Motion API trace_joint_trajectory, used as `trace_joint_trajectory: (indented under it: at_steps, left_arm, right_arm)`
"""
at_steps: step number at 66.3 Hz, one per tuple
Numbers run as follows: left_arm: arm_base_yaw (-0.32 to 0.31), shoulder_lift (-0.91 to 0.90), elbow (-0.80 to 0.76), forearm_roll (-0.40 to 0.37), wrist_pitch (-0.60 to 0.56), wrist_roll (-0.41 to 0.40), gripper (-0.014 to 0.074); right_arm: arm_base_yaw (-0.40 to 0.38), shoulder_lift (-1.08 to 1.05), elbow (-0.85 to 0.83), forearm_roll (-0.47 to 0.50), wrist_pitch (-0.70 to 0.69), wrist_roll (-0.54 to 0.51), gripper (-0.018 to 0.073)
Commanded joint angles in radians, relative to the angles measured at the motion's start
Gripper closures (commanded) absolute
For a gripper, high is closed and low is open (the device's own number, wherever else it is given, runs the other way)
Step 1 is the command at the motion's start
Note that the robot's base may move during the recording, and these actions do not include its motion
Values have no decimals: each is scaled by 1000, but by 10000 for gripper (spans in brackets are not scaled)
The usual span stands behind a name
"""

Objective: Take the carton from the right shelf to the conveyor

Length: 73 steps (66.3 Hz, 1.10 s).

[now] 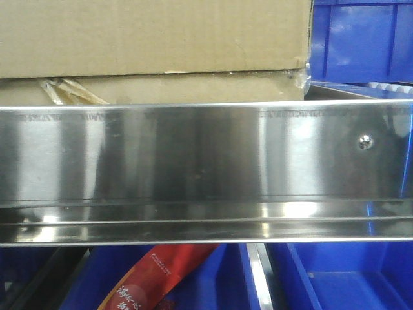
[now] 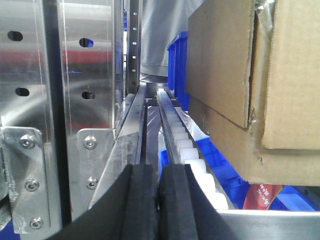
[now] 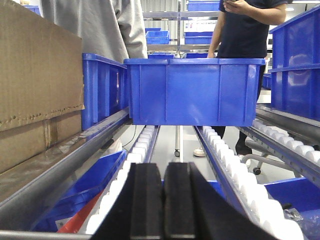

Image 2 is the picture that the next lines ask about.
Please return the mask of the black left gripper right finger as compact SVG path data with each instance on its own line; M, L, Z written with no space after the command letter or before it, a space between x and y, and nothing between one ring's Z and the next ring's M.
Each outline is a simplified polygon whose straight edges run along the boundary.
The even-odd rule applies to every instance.
M187 164L168 164L158 189L160 240L236 240Z

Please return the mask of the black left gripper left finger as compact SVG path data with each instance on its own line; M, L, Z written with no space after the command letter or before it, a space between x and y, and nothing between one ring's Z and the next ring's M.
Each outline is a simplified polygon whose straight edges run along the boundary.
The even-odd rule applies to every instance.
M128 164L93 207L53 240L156 240L157 180L148 164Z

